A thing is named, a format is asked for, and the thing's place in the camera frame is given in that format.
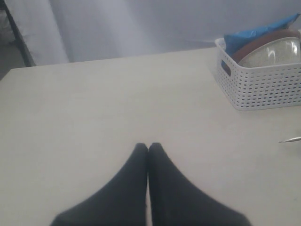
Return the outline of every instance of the perforated basket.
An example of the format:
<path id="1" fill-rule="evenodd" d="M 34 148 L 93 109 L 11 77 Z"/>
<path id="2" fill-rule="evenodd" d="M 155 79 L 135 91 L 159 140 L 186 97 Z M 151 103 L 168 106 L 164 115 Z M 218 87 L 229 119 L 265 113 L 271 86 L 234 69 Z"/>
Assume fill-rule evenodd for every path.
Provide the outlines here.
<path id="1" fill-rule="evenodd" d="M 215 40 L 215 44 L 214 77 L 236 109 L 249 111 L 301 105 L 301 63 L 241 67 L 225 52 L 223 38 Z"/>

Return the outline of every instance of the white table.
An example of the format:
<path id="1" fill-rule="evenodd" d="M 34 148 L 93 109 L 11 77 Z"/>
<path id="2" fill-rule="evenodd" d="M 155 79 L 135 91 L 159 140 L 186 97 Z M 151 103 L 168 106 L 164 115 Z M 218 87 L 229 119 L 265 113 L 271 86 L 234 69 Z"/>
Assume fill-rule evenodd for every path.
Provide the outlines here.
<path id="1" fill-rule="evenodd" d="M 12 70 L 0 82 L 0 225 L 48 226 L 108 182 L 136 142 L 161 142 L 254 226 L 299 226 L 301 143 L 278 141 L 301 135 L 301 107 L 235 110 L 213 60 L 210 48 Z"/>

